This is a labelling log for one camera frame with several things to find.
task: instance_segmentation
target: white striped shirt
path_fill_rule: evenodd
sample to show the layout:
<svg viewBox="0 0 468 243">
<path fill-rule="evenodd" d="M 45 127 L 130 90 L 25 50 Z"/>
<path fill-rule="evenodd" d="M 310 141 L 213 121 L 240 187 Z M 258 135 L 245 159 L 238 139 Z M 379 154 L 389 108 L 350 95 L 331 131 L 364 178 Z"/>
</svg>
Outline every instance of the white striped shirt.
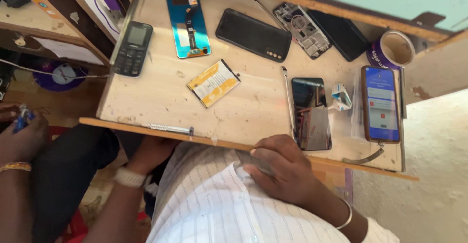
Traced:
<svg viewBox="0 0 468 243">
<path fill-rule="evenodd" d="M 249 153 L 183 142 L 169 160 L 156 195 L 146 243 L 348 243 L 328 222 L 270 198 L 242 165 L 269 172 Z M 399 242 L 368 218 L 365 243 Z"/>
</svg>

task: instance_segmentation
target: shirt button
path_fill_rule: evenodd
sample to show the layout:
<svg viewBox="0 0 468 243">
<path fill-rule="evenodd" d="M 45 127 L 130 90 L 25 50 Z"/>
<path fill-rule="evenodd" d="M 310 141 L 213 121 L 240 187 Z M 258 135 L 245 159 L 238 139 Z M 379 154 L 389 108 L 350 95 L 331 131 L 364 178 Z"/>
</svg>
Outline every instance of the shirt button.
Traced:
<svg viewBox="0 0 468 243">
<path fill-rule="evenodd" d="M 258 243 L 258 237 L 255 235 L 253 237 L 250 238 L 249 240 L 250 243 Z"/>
</svg>

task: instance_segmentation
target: purple tape roll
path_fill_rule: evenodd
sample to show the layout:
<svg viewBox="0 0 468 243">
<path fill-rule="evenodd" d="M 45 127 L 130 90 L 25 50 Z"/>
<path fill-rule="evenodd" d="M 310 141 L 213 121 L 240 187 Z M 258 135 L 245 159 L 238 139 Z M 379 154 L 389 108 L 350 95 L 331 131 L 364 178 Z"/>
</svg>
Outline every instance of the purple tape roll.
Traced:
<svg viewBox="0 0 468 243">
<path fill-rule="evenodd" d="M 367 60 L 375 67 L 400 70 L 409 65 L 415 55 L 413 43 L 403 33 L 387 31 L 367 50 Z"/>
</svg>

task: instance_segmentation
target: phone keypad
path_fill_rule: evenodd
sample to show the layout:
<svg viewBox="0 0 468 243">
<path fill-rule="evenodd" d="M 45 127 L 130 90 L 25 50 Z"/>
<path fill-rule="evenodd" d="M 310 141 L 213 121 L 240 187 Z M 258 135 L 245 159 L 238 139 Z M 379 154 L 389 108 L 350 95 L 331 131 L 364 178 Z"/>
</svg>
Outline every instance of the phone keypad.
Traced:
<svg viewBox="0 0 468 243">
<path fill-rule="evenodd" d="M 144 60 L 145 52 L 143 50 L 121 48 L 114 63 L 114 71 L 117 74 L 137 77 L 141 72 Z"/>
</svg>

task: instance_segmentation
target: black phone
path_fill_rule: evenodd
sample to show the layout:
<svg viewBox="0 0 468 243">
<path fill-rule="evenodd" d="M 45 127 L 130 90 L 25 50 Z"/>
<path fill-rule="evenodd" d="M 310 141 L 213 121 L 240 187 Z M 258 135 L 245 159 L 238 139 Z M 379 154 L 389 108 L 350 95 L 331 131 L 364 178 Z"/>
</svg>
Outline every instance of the black phone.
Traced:
<svg viewBox="0 0 468 243">
<path fill-rule="evenodd" d="M 128 77 L 140 75 L 152 34 L 151 25 L 135 21 L 128 24 L 114 63 L 115 73 Z"/>
<path fill-rule="evenodd" d="M 322 78 L 293 78 L 296 140 L 304 151 L 330 150 L 331 131 Z"/>
<path fill-rule="evenodd" d="M 311 9 L 307 14 L 348 62 L 369 48 L 369 41 L 351 20 Z"/>
<path fill-rule="evenodd" d="M 283 62 L 289 52 L 292 35 L 272 25 L 227 8 L 216 37 L 276 62 Z"/>
</svg>

